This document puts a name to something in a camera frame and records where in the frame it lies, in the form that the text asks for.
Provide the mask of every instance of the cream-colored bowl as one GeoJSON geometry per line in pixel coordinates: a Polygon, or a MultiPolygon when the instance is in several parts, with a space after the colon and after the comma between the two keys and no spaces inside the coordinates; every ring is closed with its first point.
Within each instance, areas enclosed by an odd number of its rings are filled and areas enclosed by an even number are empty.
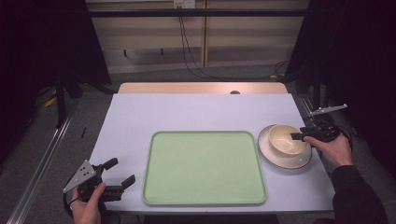
{"type": "Polygon", "coordinates": [[[286,124],[274,125],[269,131],[269,141],[282,153],[298,155],[305,150],[306,142],[291,139],[291,133],[300,133],[300,130],[286,124]]]}

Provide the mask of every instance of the person's arm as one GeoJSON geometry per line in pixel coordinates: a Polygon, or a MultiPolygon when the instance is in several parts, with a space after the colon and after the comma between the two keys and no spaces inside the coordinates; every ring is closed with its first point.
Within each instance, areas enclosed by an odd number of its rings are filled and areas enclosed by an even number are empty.
{"type": "Polygon", "coordinates": [[[73,219],[75,224],[100,224],[101,216],[98,209],[99,198],[105,191],[106,184],[102,182],[93,191],[90,200],[84,203],[78,195],[77,188],[73,189],[73,199],[75,199],[71,204],[73,211],[73,219]]]}
{"type": "Polygon", "coordinates": [[[326,159],[336,166],[332,172],[335,223],[387,224],[384,205],[353,165],[352,150],[347,138],[340,134],[330,143],[323,143],[309,136],[304,140],[319,149],[326,159]]]}

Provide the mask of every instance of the saucer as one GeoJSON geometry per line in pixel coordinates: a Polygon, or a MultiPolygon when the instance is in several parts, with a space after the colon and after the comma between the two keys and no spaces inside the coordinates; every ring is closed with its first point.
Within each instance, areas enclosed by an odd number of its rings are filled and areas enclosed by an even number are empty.
{"type": "Polygon", "coordinates": [[[312,157],[312,149],[309,144],[306,144],[306,148],[302,153],[293,156],[274,149],[268,139],[272,126],[274,125],[266,127],[259,135],[259,149],[262,155],[272,164],[286,169],[298,169],[309,163],[312,157]]]}

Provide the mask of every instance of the dark clothing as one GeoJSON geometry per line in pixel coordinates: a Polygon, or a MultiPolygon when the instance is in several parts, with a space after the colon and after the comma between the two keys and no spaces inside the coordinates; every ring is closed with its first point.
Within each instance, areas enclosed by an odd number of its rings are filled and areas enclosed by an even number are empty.
{"type": "Polygon", "coordinates": [[[332,199],[334,223],[388,223],[384,205],[355,166],[336,168],[332,172],[332,184],[335,189],[332,199]]]}

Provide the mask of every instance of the white tabletop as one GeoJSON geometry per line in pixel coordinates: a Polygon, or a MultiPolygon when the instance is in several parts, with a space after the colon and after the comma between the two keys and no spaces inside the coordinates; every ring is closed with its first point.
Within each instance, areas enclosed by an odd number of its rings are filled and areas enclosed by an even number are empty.
{"type": "Polygon", "coordinates": [[[135,174],[136,182],[110,210],[140,214],[274,213],[332,210],[334,190],[318,153],[303,168],[274,166],[262,154],[267,198],[258,206],[150,206],[142,199],[149,144],[158,131],[248,131],[257,140],[272,124],[303,127],[290,94],[115,94],[90,158],[100,164],[118,158],[104,171],[106,184],[119,185],[135,174]]]}

